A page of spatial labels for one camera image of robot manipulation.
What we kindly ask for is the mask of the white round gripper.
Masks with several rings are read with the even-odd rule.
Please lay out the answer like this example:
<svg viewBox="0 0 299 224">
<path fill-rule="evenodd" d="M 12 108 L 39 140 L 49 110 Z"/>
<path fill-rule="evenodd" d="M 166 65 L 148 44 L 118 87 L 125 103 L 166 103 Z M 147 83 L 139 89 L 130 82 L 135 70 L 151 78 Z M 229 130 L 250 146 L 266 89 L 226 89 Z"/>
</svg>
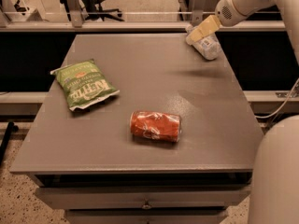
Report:
<svg viewBox="0 0 299 224">
<path fill-rule="evenodd" d="M 189 34 L 188 42 L 195 43 L 214 34 L 222 26 L 235 26 L 249 15 L 244 9 L 244 0 L 220 0 L 215 8 L 215 15 L 210 15 L 197 25 Z"/>
</svg>

